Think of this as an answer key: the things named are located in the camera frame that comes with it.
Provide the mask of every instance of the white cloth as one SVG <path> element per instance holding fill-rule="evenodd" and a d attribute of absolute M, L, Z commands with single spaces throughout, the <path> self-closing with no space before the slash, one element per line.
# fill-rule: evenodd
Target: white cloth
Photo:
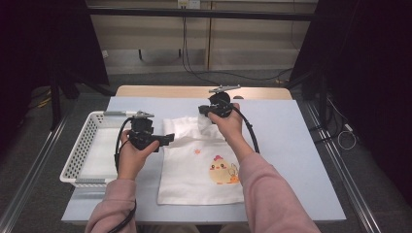
<path fill-rule="evenodd" d="M 233 150 L 217 125 L 203 123 L 199 124 L 197 117 L 163 120 L 164 134 L 175 133 L 175 140 L 163 148 L 158 204 L 219 205 L 244 201 Z"/>

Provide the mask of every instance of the basket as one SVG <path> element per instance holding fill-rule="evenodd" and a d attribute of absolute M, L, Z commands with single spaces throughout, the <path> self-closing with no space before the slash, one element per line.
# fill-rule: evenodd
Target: basket
<path fill-rule="evenodd" d="M 117 177 L 115 148 L 127 112 L 92 112 L 60 174 L 75 187 L 102 187 Z"/>

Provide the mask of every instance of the pink sleeve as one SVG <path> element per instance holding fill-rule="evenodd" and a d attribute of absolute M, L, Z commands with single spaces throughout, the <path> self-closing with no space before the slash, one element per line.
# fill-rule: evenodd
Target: pink sleeve
<path fill-rule="evenodd" d="M 242 161 L 239 177 L 252 232 L 320 232 L 286 180 L 260 154 Z"/>
<path fill-rule="evenodd" d="M 136 182 L 115 180 L 108 183 L 102 202 L 97 204 L 85 232 L 109 232 L 124 221 L 134 208 Z M 120 232 L 136 232 L 134 218 Z"/>

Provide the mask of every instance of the human arm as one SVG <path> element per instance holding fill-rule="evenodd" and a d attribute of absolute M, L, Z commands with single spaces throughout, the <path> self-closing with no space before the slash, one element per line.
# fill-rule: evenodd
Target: human arm
<path fill-rule="evenodd" d="M 137 150 L 128 141 L 127 130 L 120 137 L 122 148 L 118 178 L 106 187 L 103 201 L 94 208 L 86 226 L 86 232 L 109 232 L 119 225 L 135 207 L 136 182 L 134 181 L 143 168 L 147 157 L 157 149 L 154 141 L 144 150 Z M 120 232 L 136 232 L 132 219 Z"/>
<path fill-rule="evenodd" d="M 226 118 L 214 114 L 208 117 L 218 125 L 239 161 L 239 179 L 252 232 L 320 232 L 287 181 L 246 142 L 242 118 L 235 111 Z"/>

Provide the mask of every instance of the cartoon chick print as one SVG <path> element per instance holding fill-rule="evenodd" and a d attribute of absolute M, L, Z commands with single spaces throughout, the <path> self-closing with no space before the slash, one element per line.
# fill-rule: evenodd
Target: cartoon chick print
<path fill-rule="evenodd" d="M 236 165 L 232 163 L 229 167 L 220 155 L 216 155 L 209 167 L 210 179 L 217 184 L 239 183 L 238 173 Z"/>

